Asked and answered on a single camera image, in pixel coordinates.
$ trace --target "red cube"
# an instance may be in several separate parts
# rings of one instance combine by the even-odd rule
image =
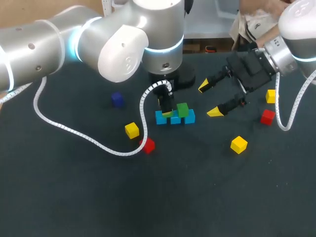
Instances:
[[[154,142],[152,139],[147,138],[146,144],[145,144],[145,146],[144,146],[144,148],[143,148],[144,152],[145,152],[146,154],[149,154],[149,153],[151,153],[155,148],[156,148],[155,142]]]
[[[275,112],[272,112],[270,110],[265,110],[263,112],[263,115],[261,117],[261,123],[265,125],[272,125],[273,119],[275,118]]]

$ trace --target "dark blue cube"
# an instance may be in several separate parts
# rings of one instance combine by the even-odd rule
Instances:
[[[114,107],[122,108],[124,106],[123,96],[119,92],[112,94],[111,99]]]

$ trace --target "yellow cube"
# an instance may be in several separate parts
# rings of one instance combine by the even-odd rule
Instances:
[[[276,103],[276,90],[268,90],[266,99],[267,99],[268,104],[275,104]]]
[[[125,126],[125,132],[128,135],[129,139],[133,139],[139,136],[139,128],[134,122]]]
[[[246,150],[247,145],[248,142],[239,136],[232,141],[231,149],[233,149],[237,154],[240,154]]]

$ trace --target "cube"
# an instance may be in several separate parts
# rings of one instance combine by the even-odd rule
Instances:
[[[162,124],[167,124],[167,118],[164,118],[162,116],[162,111],[156,111],[156,124],[157,125],[162,125]]]
[[[187,103],[177,104],[179,118],[189,116],[189,107]]]
[[[275,104],[276,102],[276,90],[268,90],[266,95],[268,104]]]
[[[167,112],[167,113],[162,113],[162,116],[164,118],[171,118],[173,116],[173,111]]]
[[[232,141],[231,149],[233,149],[237,154],[240,154],[246,150],[247,145],[248,142],[239,136]]]
[[[196,122],[196,115],[193,110],[189,110],[189,116],[184,118],[185,124],[191,124]]]
[[[152,139],[147,138],[147,141],[146,141],[146,144],[145,144],[145,146],[144,146],[144,148],[143,148],[143,151],[144,151],[146,154],[149,154],[149,153],[151,153],[155,148],[156,148],[155,142],[154,142]]]
[[[139,136],[139,128],[134,122],[125,126],[125,132],[128,135],[129,139],[133,139]]]
[[[272,125],[273,119],[275,118],[275,112],[272,112],[270,110],[264,110],[263,115],[261,117],[261,123],[265,125]]]
[[[181,118],[179,118],[179,114],[177,110],[173,111],[173,116],[170,118],[171,124],[181,124]]]
[[[122,108],[124,106],[123,96],[119,92],[112,94],[111,99],[114,107]]]

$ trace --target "green cube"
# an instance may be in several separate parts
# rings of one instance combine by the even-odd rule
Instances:
[[[179,118],[189,116],[189,107],[187,103],[177,104]]]

